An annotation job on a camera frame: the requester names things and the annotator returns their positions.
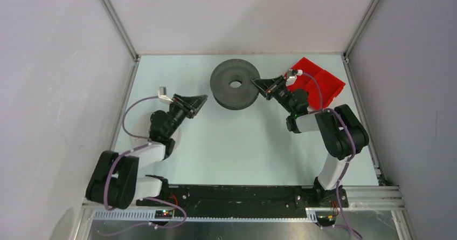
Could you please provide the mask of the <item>dark grey spool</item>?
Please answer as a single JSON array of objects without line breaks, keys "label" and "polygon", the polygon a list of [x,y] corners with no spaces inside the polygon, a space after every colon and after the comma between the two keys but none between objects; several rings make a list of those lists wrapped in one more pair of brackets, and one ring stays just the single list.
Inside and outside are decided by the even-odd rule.
[{"label": "dark grey spool", "polygon": [[259,95],[252,79],[260,74],[257,68],[243,59],[229,59],[220,63],[211,73],[210,89],[216,102],[223,108],[238,111],[250,107]]}]

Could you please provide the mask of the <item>white translucent spool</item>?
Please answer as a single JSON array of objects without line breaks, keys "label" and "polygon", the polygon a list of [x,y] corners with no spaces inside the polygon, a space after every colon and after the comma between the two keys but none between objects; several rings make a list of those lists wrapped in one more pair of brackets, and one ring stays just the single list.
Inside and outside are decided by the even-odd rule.
[{"label": "white translucent spool", "polygon": [[179,147],[181,139],[182,139],[181,128],[178,127],[170,138],[174,140],[173,150],[176,150]]}]

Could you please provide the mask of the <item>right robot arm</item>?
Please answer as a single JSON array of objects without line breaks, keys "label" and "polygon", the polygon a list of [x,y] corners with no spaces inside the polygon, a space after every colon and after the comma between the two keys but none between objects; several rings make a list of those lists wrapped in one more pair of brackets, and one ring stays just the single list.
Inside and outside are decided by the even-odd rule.
[{"label": "right robot arm", "polygon": [[286,126],[290,132],[319,132],[327,150],[326,161],[313,187],[301,194],[301,199],[308,195],[319,206],[328,206],[339,197],[350,162],[369,143],[366,129],[348,105],[308,111],[308,93],[301,88],[290,91],[283,76],[254,78],[251,82],[266,100],[275,99],[289,113]]}]

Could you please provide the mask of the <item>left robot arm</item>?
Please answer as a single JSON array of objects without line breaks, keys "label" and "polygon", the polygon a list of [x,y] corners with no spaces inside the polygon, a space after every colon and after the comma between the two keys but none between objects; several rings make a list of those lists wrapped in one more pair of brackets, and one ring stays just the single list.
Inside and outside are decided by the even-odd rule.
[{"label": "left robot arm", "polygon": [[85,198],[105,206],[107,210],[126,209],[133,201],[149,197],[156,205],[165,205],[170,190],[167,180],[154,175],[138,177],[139,169],[171,156],[176,140],[173,135],[185,119],[194,118],[207,101],[206,94],[169,98],[159,93],[156,98],[169,106],[168,111],[155,111],[150,117],[146,142],[123,153],[106,150],[101,153],[86,188]]}]

